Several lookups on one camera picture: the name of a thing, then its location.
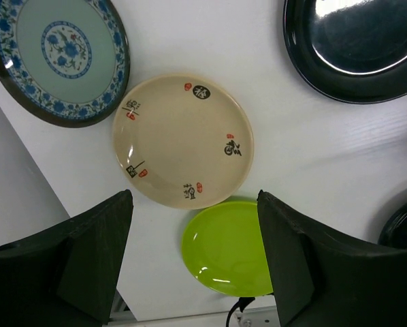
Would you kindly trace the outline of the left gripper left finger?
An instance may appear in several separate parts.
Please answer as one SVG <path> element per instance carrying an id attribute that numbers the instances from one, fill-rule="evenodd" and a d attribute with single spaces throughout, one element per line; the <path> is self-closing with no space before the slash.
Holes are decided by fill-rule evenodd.
<path id="1" fill-rule="evenodd" d="M 51 228 L 0 246 L 0 326 L 108 324 L 131 227 L 120 191 Z"/>

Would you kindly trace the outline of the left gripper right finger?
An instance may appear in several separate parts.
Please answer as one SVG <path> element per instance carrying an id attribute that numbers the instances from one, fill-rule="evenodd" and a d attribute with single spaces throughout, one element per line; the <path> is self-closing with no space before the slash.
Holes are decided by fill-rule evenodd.
<path id="1" fill-rule="evenodd" d="M 266 191 L 257 212 L 281 326 L 407 326 L 407 249 L 339 232 Z"/>

